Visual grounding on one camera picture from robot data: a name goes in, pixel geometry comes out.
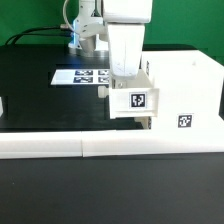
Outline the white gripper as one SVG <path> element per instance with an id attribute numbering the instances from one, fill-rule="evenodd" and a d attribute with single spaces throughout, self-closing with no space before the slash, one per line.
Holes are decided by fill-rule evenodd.
<path id="1" fill-rule="evenodd" d="M 116 88 L 126 88 L 139 70 L 145 26 L 143 24 L 107 24 L 110 70 Z"/>

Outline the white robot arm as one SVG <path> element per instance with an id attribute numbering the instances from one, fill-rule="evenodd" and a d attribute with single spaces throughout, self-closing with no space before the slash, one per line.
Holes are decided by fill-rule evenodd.
<path id="1" fill-rule="evenodd" d="M 114 88 L 135 80 L 153 0 L 78 0 L 78 15 L 72 22 L 67 17 L 69 1 L 64 1 L 62 14 L 73 35 L 70 52 L 85 57 L 108 56 Z"/>

